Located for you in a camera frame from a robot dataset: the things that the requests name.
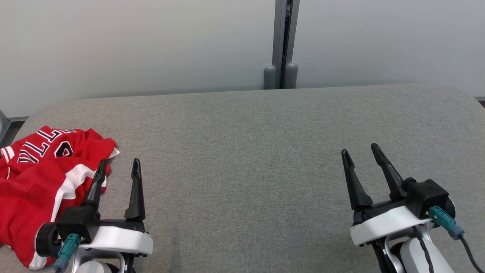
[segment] cable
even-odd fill
[[[458,235],[458,238],[460,238],[461,242],[463,243],[463,246],[465,247],[465,250],[467,251],[468,258],[470,258],[470,262],[473,265],[473,267],[479,272],[479,273],[485,273],[477,264],[475,259],[473,258],[473,254],[471,253],[470,247],[468,246],[467,241],[463,237],[463,235]]]
[[[426,261],[428,262],[429,265],[429,273],[435,273],[435,269],[433,268],[433,263],[431,261],[431,257],[429,256],[428,249],[426,248],[426,245],[424,244],[423,238],[421,238],[421,235],[418,232],[418,229],[413,226],[414,234],[416,235],[416,238],[420,241],[421,248],[424,251],[424,257],[426,258]]]

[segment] clothing tag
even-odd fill
[[[117,156],[120,153],[117,148],[114,148],[113,151],[111,152],[110,156],[108,156],[108,159],[113,158]]]

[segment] red jersey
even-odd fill
[[[0,244],[29,269],[50,263],[52,258],[35,252],[38,229],[56,221],[67,206],[81,204],[99,162],[115,155],[115,145],[93,129],[44,126],[0,149]],[[101,192],[105,189],[106,179]]]

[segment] white wall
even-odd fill
[[[485,96],[485,1],[300,0],[297,87],[430,82]]]
[[[274,0],[0,1],[0,109],[262,89]]]

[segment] folded garment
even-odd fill
[[[51,263],[35,252],[38,229],[81,204],[99,162],[117,154],[115,145],[93,129],[44,126],[0,149],[0,244],[29,269]],[[101,192],[105,189],[106,179]]]

